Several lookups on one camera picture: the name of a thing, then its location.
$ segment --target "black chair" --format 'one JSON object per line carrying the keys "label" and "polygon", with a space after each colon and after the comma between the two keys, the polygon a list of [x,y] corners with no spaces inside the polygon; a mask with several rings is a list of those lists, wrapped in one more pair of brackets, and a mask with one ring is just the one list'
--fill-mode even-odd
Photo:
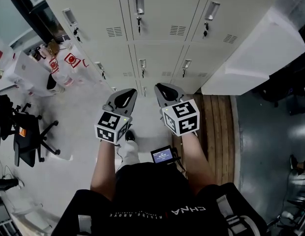
{"label": "black chair", "polygon": [[35,163],[35,151],[38,152],[39,162],[44,162],[41,157],[41,145],[43,145],[49,152],[59,155],[60,150],[51,149],[44,141],[47,139],[45,135],[53,127],[58,125],[58,121],[50,124],[41,134],[39,129],[39,120],[41,116],[29,115],[25,112],[26,108],[31,107],[27,103],[21,109],[17,106],[12,107],[13,103],[7,95],[0,95],[0,140],[5,140],[9,135],[14,135],[14,150],[15,150],[15,165],[19,166],[20,158],[24,160],[29,166],[33,167]]}
{"label": "black chair", "polygon": [[31,106],[29,103],[19,113],[15,112],[13,120],[15,122],[14,132],[14,150],[15,150],[15,165],[19,166],[20,158],[24,160],[29,166],[33,167],[35,164],[35,151],[37,150],[39,162],[44,162],[41,157],[41,145],[43,145],[49,152],[54,155],[59,155],[60,150],[53,150],[44,141],[47,140],[45,135],[53,126],[58,125],[58,121],[51,123],[42,133],[39,129],[39,120],[41,116],[29,115],[25,112],[26,108]]}

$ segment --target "forearm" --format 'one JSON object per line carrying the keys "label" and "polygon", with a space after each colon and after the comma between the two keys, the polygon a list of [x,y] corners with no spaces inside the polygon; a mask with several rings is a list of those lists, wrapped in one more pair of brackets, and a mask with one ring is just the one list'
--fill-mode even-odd
{"label": "forearm", "polygon": [[216,180],[198,138],[188,133],[182,135],[182,142],[188,182],[194,194],[197,194],[205,186],[216,184]]}
{"label": "forearm", "polygon": [[102,141],[99,147],[98,160],[93,172],[90,190],[112,200],[115,194],[115,150],[114,144]]}

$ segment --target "gray floor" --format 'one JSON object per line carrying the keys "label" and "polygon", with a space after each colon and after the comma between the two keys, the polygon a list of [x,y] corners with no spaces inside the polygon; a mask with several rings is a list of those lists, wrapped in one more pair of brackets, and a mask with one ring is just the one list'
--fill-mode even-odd
{"label": "gray floor", "polygon": [[[241,139],[240,191],[270,222],[282,210],[290,173],[289,156],[305,160],[305,114],[289,116],[287,100],[279,107],[248,92],[237,97]],[[305,176],[289,176],[286,197],[293,196]]]}
{"label": "gray floor", "polygon": [[[64,93],[45,98],[25,97],[15,88],[4,94],[10,97],[14,106],[33,103],[29,113],[43,116],[41,128],[59,120],[59,125],[49,133],[47,143],[61,150],[57,157],[42,147],[45,162],[39,163],[36,159],[35,166],[31,168],[21,160],[20,166],[15,167],[13,137],[2,141],[0,160],[3,167],[8,165],[13,174],[25,183],[21,190],[8,190],[4,199],[7,197],[7,204],[15,209],[43,204],[48,213],[60,217],[75,192],[90,187],[99,148],[99,139],[94,133],[95,117],[110,92],[103,85],[73,85]],[[131,128],[137,136],[139,158],[141,162],[152,162],[150,151],[169,145],[171,141],[171,132],[160,121],[157,99],[138,97],[132,116]],[[123,156],[123,152],[122,147],[119,154]],[[120,164],[121,159],[116,156],[116,169]],[[10,173],[7,168],[2,171]]]}

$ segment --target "locker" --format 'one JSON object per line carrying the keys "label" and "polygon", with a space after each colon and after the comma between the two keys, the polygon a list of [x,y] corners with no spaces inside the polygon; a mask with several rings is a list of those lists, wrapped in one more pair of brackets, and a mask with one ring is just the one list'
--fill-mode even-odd
{"label": "locker", "polygon": [[234,50],[271,3],[272,0],[208,0],[192,41]]}
{"label": "locker", "polygon": [[119,0],[46,1],[67,33],[78,28],[77,35],[70,34],[70,38],[79,36],[83,48],[126,41]]}
{"label": "locker", "polygon": [[137,68],[143,95],[146,91],[146,96],[153,96],[155,84],[171,82],[182,48],[183,44],[135,45]]}
{"label": "locker", "polygon": [[91,60],[100,74],[104,73],[106,82],[117,90],[137,89],[128,45],[108,45],[93,52]]}
{"label": "locker", "polygon": [[186,39],[199,0],[128,0],[134,40]]}
{"label": "locker", "polygon": [[186,93],[195,93],[227,59],[227,49],[190,46],[181,63],[173,84],[181,87]]}

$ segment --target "display screen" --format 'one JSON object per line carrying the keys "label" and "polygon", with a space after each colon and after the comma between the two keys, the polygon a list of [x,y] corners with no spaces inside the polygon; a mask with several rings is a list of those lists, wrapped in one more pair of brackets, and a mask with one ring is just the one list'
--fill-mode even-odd
{"label": "display screen", "polygon": [[170,151],[170,149],[165,149],[163,151],[157,152],[155,154],[152,155],[153,156],[153,160],[155,163],[161,163],[164,161],[167,161],[169,159],[172,159],[172,153]]}

